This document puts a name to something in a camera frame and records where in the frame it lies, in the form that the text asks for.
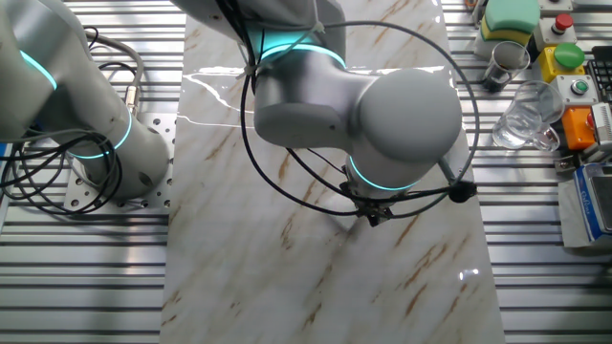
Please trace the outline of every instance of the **yellow box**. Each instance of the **yellow box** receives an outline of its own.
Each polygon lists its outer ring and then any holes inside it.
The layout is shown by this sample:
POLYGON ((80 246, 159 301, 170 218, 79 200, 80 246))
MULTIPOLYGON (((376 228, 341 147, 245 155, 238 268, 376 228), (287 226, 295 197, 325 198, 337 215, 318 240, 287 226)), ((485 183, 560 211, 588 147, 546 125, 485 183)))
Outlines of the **yellow box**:
POLYGON ((557 75, 584 75, 584 67, 579 66, 574 70, 564 70, 555 61, 555 49, 557 47, 548 47, 544 49, 542 54, 537 58, 542 79, 544 82, 550 83, 557 75))
POLYGON ((489 30, 487 19, 485 17, 482 18, 480 30, 484 40, 511 40, 524 46, 529 43, 529 38, 532 36, 530 33, 514 30, 497 30, 492 32, 489 30))

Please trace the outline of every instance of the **black connector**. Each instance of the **black connector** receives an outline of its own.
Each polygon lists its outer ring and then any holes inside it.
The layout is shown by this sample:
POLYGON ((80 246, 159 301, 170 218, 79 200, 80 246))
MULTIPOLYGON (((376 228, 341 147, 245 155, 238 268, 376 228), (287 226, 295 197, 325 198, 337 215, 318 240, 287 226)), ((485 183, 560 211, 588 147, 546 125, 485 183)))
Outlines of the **black connector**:
POLYGON ((459 182, 449 192, 448 197, 451 201, 461 204, 476 196, 478 186, 473 182, 459 182))

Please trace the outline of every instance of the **marble slab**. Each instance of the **marble slab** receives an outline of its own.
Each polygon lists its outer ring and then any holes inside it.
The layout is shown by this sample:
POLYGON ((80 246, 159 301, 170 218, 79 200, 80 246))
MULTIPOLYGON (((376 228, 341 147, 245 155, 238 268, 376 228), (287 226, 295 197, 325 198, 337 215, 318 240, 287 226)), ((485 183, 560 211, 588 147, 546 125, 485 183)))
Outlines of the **marble slab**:
MULTIPOLYGON (((448 49, 438 0, 340 2, 348 20, 402 24, 448 49)), ((355 73, 425 67, 452 82, 444 59, 416 38, 365 27, 347 34, 355 73)), ((478 200, 446 200, 375 228, 360 221, 348 233, 292 203, 261 180, 245 152, 235 78, 242 66, 234 42, 187 21, 161 343, 504 343, 478 200)), ((275 182, 310 203, 331 197, 283 148, 252 128, 249 135, 275 182)), ((344 163, 340 151, 319 151, 344 163)), ((324 178, 343 181, 299 154, 324 178)), ((445 183, 436 167, 417 188, 445 183)))

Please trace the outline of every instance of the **clear plastic cup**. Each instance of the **clear plastic cup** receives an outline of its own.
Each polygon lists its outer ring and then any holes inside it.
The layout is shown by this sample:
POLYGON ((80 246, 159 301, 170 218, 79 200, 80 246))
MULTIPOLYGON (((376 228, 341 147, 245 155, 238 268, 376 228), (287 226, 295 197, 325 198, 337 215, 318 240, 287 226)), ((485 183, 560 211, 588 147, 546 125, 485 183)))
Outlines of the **clear plastic cup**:
POLYGON ((517 75, 529 67, 529 53, 522 45, 506 41, 493 48, 482 86, 489 92, 499 92, 517 75))
POLYGON ((559 147, 557 132, 550 124, 565 110, 559 91, 542 81, 523 83, 508 110, 493 127, 493 141, 502 147, 518 149, 532 145, 552 152, 559 147))

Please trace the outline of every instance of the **mounting plate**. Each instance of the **mounting plate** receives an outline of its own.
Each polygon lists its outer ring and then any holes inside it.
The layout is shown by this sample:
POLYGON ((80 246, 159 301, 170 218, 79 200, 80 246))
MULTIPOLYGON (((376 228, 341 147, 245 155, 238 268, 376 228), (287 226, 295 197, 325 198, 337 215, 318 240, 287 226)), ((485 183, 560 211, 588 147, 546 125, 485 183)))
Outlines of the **mounting plate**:
POLYGON ((541 16, 555 16, 574 11, 572 0, 537 0, 541 16))
MULTIPOLYGON (((170 152, 170 161, 174 161, 174 138, 176 136, 176 115, 169 114, 139 114, 139 121, 157 130, 164 138, 170 152)), ((78 160, 73 160, 77 171, 82 170, 78 160)), ((115 202, 111 201, 92 215, 164 215, 170 212, 170 187, 172 185, 173 163, 168 166, 162 181, 147 194, 140 198, 115 202)), ((70 173, 68 191, 64 200, 67 209, 79 209, 93 201, 98 191, 84 183, 74 171, 70 173)))

